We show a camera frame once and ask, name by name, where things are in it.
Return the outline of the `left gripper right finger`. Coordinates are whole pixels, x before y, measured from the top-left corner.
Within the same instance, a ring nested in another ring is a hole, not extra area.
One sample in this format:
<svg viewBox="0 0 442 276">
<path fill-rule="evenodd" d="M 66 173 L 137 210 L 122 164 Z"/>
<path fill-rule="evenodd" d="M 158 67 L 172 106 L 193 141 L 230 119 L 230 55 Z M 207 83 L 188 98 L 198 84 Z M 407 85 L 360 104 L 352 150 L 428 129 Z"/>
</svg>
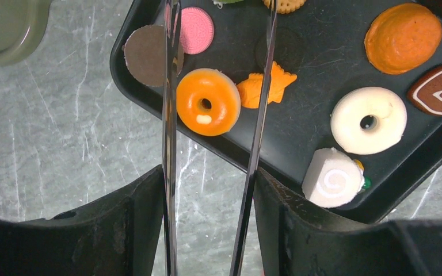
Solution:
<svg viewBox="0 0 442 276">
<path fill-rule="evenodd" d="M 254 204 L 265 275 L 442 275 L 442 220 L 359 223 L 263 169 Z"/>
</svg>

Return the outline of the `brown chocolate round cookie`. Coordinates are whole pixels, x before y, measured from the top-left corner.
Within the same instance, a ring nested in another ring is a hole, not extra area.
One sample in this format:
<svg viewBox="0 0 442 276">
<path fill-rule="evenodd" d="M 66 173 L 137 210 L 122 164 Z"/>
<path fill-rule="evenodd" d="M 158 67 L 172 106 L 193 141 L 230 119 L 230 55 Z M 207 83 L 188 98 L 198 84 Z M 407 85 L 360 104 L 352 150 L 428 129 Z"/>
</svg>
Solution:
<svg viewBox="0 0 442 276">
<path fill-rule="evenodd" d="M 140 83 L 161 87 L 165 80 L 166 38 L 161 25 L 146 25 L 132 32 L 123 47 L 125 63 Z"/>
</svg>

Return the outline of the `metal food tongs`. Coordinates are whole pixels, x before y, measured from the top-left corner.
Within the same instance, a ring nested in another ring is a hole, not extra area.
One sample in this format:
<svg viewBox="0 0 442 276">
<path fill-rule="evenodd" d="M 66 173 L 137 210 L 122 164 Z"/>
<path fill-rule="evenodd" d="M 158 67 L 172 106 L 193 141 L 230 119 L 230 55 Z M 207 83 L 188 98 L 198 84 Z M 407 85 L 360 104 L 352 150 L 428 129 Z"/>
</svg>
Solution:
<svg viewBox="0 0 442 276">
<path fill-rule="evenodd" d="M 243 192 L 242 204 L 238 220 L 237 234 L 234 244 L 234 252 L 231 260 L 230 275 L 240 275 L 242 270 L 243 256 L 245 251 L 247 229 L 249 225 L 250 210 L 256 182 L 258 161 L 264 131 L 266 108 L 272 81 L 271 70 L 273 55 L 276 44 L 277 29 L 277 1 L 269 4 L 270 17 L 266 30 L 266 62 L 262 79 L 258 116 L 250 151 L 247 176 Z M 163 84 L 163 145 L 162 145 L 162 169 L 164 178 L 164 240 L 166 257 L 166 275 L 177 275 L 177 239 L 176 239 L 176 152 L 177 152 L 177 64 L 178 46 L 181 34 L 181 2 L 166 1 L 164 8 L 164 37 L 165 46 L 165 78 Z"/>
</svg>

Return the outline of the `pink round cookie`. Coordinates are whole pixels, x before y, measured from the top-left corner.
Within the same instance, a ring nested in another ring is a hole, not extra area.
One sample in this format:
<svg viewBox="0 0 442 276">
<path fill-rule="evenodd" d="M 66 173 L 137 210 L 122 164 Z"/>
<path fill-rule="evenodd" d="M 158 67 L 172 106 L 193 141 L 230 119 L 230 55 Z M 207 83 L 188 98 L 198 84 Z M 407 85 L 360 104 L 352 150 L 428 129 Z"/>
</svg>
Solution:
<svg viewBox="0 0 442 276">
<path fill-rule="evenodd" d="M 215 28 L 209 14 L 195 6 L 181 10 L 180 45 L 184 53 L 196 55 L 205 51 L 212 43 Z"/>
</svg>

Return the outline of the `green swirl roll cake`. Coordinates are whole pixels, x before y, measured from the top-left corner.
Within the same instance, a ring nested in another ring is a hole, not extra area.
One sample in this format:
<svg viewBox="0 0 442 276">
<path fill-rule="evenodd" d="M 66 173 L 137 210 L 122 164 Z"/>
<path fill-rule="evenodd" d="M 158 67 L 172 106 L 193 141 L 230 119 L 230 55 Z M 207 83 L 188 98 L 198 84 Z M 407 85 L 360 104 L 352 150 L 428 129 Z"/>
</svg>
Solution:
<svg viewBox="0 0 442 276">
<path fill-rule="evenodd" d="M 224 5 L 242 2 L 243 0 L 212 0 L 213 4 L 221 9 Z"/>
</svg>

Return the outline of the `orange fish-shaped pastry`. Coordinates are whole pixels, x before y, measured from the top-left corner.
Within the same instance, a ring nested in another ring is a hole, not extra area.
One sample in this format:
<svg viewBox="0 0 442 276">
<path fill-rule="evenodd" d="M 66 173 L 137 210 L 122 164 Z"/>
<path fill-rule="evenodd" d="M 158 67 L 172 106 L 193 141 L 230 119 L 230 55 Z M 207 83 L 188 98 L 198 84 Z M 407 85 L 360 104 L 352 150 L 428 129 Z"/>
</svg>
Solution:
<svg viewBox="0 0 442 276">
<path fill-rule="evenodd" d="M 271 83 L 268 95 L 268 103 L 280 103 L 285 89 L 297 80 L 297 75 L 284 71 L 275 61 L 272 62 Z M 248 78 L 237 84 L 241 98 L 241 106 L 248 109 L 256 109 L 260 103 L 263 74 L 250 73 Z"/>
</svg>

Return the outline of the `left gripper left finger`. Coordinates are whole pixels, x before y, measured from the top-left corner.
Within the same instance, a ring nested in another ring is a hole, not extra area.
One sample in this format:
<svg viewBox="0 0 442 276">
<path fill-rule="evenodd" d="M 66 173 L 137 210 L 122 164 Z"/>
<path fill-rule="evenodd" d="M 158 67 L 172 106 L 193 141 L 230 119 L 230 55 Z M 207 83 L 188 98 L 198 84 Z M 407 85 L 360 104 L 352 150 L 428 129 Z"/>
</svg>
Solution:
<svg viewBox="0 0 442 276">
<path fill-rule="evenodd" d="M 0 220 L 0 275 L 150 275 L 162 217 L 156 166 L 52 219 Z"/>
</svg>

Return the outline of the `orange glazed donut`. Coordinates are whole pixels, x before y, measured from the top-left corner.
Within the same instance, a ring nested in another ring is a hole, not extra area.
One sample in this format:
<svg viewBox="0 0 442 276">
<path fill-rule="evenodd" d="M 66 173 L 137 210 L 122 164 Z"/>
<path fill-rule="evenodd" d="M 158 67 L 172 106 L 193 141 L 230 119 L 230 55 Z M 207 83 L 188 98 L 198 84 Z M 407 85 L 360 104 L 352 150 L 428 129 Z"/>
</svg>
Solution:
<svg viewBox="0 0 442 276">
<path fill-rule="evenodd" d="M 181 121 L 203 136 L 229 132 L 241 111 L 241 99 L 234 82 L 210 68 L 186 74 L 177 87 L 177 112 Z"/>
</svg>

